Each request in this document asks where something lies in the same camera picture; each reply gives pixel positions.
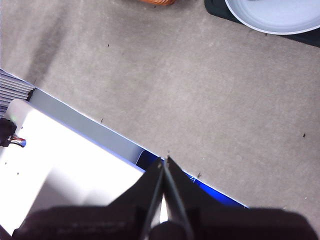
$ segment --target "orange object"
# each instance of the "orange object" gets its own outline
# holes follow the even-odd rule
[[[155,4],[155,5],[170,5],[173,4],[176,0],[140,0],[141,2]]]

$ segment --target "red wire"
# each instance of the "red wire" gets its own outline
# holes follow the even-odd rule
[[[11,141],[13,141],[13,140],[17,140],[17,141],[25,141],[25,139],[23,139],[23,138],[19,138],[19,137],[17,137],[17,138],[12,138],[12,139],[11,139]]]

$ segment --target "cable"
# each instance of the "cable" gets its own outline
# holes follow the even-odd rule
[[[20,137],[14,137],[14,138],[11,138],[11,141],[13,141],[13,140],[17,140],[17,141],[25,141],[25,139],[20,138]]]
[[[17,143],[17,142],[10,142],[9,144],[15,144],[15,145],[18,145],[18,146],[20,146],[20,147],[22,147],[22,148],[24,148],[25,146],[23,146],[22,144],[20,144],[20,143]]]

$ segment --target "vent grille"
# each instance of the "vent grille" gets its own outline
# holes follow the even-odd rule
[[[14,99],[29,101],[34,86],[0,69],[0,118]]]

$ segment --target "gray carpet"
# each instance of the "gray carpet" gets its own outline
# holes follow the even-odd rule
[[[209,15],[202,0],[2,0],[1,68],[320,233],[320,48]]]

